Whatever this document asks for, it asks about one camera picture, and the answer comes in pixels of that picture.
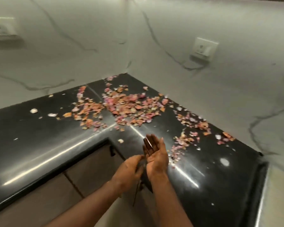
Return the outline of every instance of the forearm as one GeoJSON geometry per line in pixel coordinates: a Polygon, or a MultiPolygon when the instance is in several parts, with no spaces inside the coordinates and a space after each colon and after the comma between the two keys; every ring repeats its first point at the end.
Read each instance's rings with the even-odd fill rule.
{"type": "Polygon", "coordinates": [[[118,186],[109,181],[45,227],[93,227],[120,194],[118,186]]]}
{"type": "Polygon", "coordinates": [[[180,204],[167,175],[159,175],[151,180],[159,213],[161,227],[193,227],[180,204]]]}

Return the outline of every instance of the person's left hand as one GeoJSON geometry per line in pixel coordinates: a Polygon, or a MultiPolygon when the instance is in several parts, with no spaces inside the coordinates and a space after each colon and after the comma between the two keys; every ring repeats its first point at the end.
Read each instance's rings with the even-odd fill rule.
{"type": "Polygon", "coordinates": [[[137,171],[136,168],[144,157],[144,155],[134,155],[125,160],[117,169],[111,181],[119,188],[120,193],[128,191],[140,179],[143,173],[143,166],[140,166],[137,171]]]}

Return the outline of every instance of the glossy black surface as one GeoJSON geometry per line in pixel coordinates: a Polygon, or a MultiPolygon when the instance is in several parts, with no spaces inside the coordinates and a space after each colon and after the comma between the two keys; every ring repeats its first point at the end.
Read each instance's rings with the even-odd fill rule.
{"type": "MultiPolygon", "coordinates": [[[[144,92],[145,85],[128,74],[119,75],[111,83],[112,87],[127,84],[128,94],[144,92]]],[[[92,82],[84,95],[101,101],[104,88],[103,80],[92,82]]],[[[126,126],[125,132],[111,129],[115,124],[114,117],[104,110],[102,115],[107,129],[96,133],[83,130],[79,121],[62,117],[77,101],[77,90],[78,87],[56,93],[51,98],[45,96],[0,109],[0,210],[106,142],[128,158],[143,153],[145,134],[163,137],[170,149],[174,144],[173,137],[179,136],[184,128],[173,109],[167,108],[152,123],[141,127],[126,126]],[[37,108],[38,113],[31,114],[32,108],[37,108]],[[58,113],[61,120],[48,117],[48,113],[58,113]],[[124,143],[120,144],[118,139],[123,139],[124,143]]],[[[157,96],[158,92],[149,88],[146,94],[157,96]]],[[[214,126],[211,128],[213,133],[221,132],[214,126]]],[[[168,170],[177,195],[195,227],[239,226],[242,220],[261,157],[238,140],[229,145],[231,148],[219,146],[213,135],[201,135],[198,145],[201,150],[191,145],[176,168],[168,170]],[[229,166],[224,166],[221,158],[227,159],[229,166]]]]}

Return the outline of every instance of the wall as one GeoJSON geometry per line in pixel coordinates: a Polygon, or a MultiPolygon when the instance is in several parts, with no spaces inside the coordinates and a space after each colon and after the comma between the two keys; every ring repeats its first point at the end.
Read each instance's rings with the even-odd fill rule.
{"type": "Polygon", "coordinates": [[[0,108],[126,67],[125,0],[0,0],[21,43],[0,44],[0,108]]]}
{"type": "Polygon", "coordinates": [[[129,16],[131,75],[284,169],[284,3],[130,0],[129,16]],[[191,70],[196,37],[220,44],[191,70]]]}

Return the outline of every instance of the switch plate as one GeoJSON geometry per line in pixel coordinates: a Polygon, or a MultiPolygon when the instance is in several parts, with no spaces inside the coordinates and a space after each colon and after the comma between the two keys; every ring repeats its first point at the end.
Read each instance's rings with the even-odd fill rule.
{"type": "Polygon", "coordinates": [[[21,39],[17,33],[17,24],[12,17],[0,17],[0,41],[21,39]]]}
{"type": "Polygon", "coordinates": [[[196,38],[192,55],[205,61],[212,61],[218,44],[217,42],[196,38]]]}

